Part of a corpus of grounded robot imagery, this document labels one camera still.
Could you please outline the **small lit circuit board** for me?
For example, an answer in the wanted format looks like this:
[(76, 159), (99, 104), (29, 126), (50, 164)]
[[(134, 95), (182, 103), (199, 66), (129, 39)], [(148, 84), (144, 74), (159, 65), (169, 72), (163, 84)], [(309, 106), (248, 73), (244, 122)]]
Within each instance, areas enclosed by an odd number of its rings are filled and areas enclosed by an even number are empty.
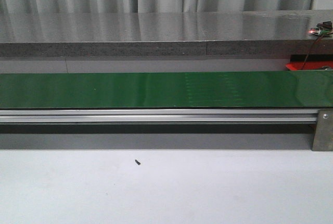
[(310, 28), (308, 33), (315, 36), (330, 36), (332, 35), (332, 22), (324, 21), (318, 23), (316, 27)]

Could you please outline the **steel conveyor support bracket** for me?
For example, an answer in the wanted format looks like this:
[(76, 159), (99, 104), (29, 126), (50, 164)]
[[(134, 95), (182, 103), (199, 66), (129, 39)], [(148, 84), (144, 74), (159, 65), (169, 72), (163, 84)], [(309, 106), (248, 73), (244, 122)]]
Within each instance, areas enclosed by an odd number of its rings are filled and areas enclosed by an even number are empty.
[(332, 151), (332, 109), (319, 110), (312, 151)]

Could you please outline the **red plastic tray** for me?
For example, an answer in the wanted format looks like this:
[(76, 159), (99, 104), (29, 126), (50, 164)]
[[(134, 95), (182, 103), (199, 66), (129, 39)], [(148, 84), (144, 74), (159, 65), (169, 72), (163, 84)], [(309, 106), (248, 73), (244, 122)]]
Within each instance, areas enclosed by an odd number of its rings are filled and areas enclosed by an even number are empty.
[(306, 64), (303, 64), (303, 62), (290, 62), (285, 67), (290, 71), (332, 70), (332, 61), (310, 61)]

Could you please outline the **aluminium conveyor side rail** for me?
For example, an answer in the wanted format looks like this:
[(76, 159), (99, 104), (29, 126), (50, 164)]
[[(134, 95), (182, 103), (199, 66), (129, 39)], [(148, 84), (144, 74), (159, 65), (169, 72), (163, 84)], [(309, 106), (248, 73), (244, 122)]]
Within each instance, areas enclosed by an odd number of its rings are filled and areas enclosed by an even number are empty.
[(318, 109), (1, 110), (1, 123), (313, 123), (318, 113)]

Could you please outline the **green conveyor belt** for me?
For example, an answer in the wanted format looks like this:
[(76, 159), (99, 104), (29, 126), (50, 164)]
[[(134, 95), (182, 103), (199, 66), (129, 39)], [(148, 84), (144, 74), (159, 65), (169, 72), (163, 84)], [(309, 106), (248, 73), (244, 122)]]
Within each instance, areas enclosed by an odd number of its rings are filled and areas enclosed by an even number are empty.
[(2, 109), (330, 107), (330, 71), (1, 75)]

